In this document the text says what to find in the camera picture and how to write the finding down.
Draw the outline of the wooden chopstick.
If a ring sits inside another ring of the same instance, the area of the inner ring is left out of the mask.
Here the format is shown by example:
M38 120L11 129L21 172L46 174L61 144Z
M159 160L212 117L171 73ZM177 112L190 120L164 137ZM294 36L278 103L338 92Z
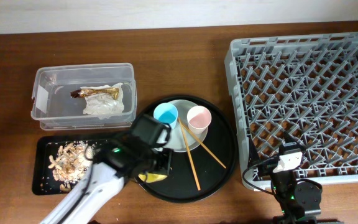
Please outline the wooden chopstick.
M178 121L181 125L182 128L185 128L188 133L193 137L193 139L195 139L198 143L200 143L200 145L206 150L206 152L208 152L213 159L215 159L222 167L224 167L226 169L226 166L215 156L215 154L199 139L199 137L197 137L189 128L187 128L181 121L180 118L178 118Z
M194 180L195 180L196 188L197 188L198 191L200 191L200 190L201 190L201 186L200 186L200 183L199 183L199 180L198 180L198 176L197 176L197 173L196 173L196 169L195 169L195 166L194 166L194 163L193 163L193 159L192 159L192 156L191 156L191 152L190 152L190 149L189 149L188 141L187 141L186 134L185 134L185 129L182 128L181 125L180 125L180 128L181 128L181 133L182 133L183 140L184 140L185 147L186 147L186 152L187 152L187 154L188 154L188 159L189 159L189 162L190 162L190 166L191 166L191 170L192 170L192 173L193 173L193 177L194 177Z

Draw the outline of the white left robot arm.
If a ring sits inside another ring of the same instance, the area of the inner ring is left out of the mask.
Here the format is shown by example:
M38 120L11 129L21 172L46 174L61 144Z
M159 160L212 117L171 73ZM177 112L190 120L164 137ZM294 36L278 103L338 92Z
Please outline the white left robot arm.
M151 184L166 179L173 149L167 147L172 127L145 115L130 130L96 147L85 176L42 220L42 223L88 223L129 179Z

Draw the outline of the gold foil wrapper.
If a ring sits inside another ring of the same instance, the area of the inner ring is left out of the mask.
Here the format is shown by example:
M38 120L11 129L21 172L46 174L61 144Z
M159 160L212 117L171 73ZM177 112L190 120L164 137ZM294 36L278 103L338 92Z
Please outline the gold foil wrapper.
M112 96L114 100L117 100L119 96L119 89L116 87L102 88L102 89L95 89L95 88L80 89L71 92L70 96L72 98L84 98L87 96L92 96L97 94L107 94Z

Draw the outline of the pink cup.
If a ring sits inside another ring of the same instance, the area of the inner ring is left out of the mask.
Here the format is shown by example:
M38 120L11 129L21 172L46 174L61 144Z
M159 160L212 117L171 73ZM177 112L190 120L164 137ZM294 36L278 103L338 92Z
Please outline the pink cup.
M194 106L187 112L188 128L195 134L202 133L211 123L212 116L204 106Z

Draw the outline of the light blue cup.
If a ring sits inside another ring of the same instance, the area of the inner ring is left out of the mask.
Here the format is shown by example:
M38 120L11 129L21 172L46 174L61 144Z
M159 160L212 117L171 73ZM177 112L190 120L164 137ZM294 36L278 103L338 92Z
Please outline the light blue cup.
M161 103L154 109L153 116L161 123L168 124L174 129L177 125L178 110L171 103Z

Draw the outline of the white paper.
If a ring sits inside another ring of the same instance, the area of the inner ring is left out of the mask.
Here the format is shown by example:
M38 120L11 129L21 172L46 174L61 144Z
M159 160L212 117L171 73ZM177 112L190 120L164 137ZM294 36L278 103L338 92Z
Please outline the white paper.
M118 88L118 96L115 100L111 95L107 93L100 93L85 97L86 107L83 110L84 114L89 115L101 115L101 114L119 114L124 111L123 97L124 92L122 90L123 83L117 83L113 86L92 86L95 89L104 88Z

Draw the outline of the food scraps pile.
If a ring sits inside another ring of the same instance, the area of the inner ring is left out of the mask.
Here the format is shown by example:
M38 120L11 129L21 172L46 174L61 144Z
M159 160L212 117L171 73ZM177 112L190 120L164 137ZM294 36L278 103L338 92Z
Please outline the food scraps pile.
M49 155L48 168L58 189L68 193L86 174L92 164L94 145L87 141L74 141L59 146L56 154Z

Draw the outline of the yellow bowl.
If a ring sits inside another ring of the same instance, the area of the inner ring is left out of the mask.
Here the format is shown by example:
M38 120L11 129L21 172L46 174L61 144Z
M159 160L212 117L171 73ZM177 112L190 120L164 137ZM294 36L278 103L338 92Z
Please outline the yellow bowl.
M167 175L148 173L148 174L139 174L138 178L145 183L153 183L166 179Z

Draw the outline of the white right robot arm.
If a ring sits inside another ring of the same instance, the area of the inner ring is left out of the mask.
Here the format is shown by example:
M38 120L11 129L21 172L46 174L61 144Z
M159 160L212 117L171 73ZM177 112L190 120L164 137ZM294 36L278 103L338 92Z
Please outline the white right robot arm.
M337 220L318 220L323 187L310 179L297 179L295 169L301 165L305 147L287 132L284 143L279 146L273 169L268 172L271 189L280 204L282 215L273 217L278 224L329 224Z

